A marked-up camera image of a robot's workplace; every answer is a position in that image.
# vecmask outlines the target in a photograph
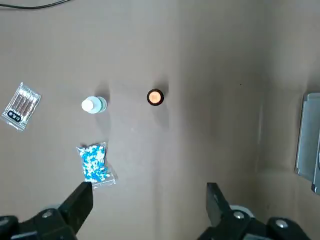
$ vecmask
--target small white bottle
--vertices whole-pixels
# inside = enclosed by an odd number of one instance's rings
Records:
[[[82,109],[90,114],[102,113],[107,105],[107,101],[101,96],[88,96],[81,104]]]

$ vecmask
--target bottle cap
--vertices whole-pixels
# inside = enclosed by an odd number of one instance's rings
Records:
[[[85,99],[82,104],[81,107],[83,110],[85,110],[86,112],[90,112],[92,109],[94,109],[94,103],[89,100],[89,99]]]
[[[163,103],[165,95],[159,89],[152,89],[148,92],[146,99],[152,106],[159,106]]]

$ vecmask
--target label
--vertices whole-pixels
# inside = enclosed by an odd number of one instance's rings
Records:
[[[18,114],[14,113],[13,111],[9,111],[7,113],[7,115],[9,116],[9,118],[15,120],[17,123],[20,123],[21,121],[21,116],[19,116]]]

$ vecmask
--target black wire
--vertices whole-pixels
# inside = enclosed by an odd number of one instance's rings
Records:
[[[64,4],[66,2],[69,2],[71,0],[60,0],[60,1],[56,1],[50,4],[46,4],[46,5],[41,5],[41,6],[16,6],[16,5],[9,5],[9,4],[2,4],[0,3],[0,7],[3,8],[11,8],[11,9],[24,9],[24,10],[35,10],[35,9],[46,9],[46,8],[50,8],[56,5],[60,5],[60,4]]]

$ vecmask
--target packet of needles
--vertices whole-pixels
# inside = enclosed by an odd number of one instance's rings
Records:
[[[1,114],[1,119],[19,131],[25,130],[34,113],[41,95],[31,90],[23,82]]]
[[[93,189],[101,185],[114,185],[118,178],[106,160],[106,143],[93,144],[76,148],[82,158],[84,181],[91,182]]]

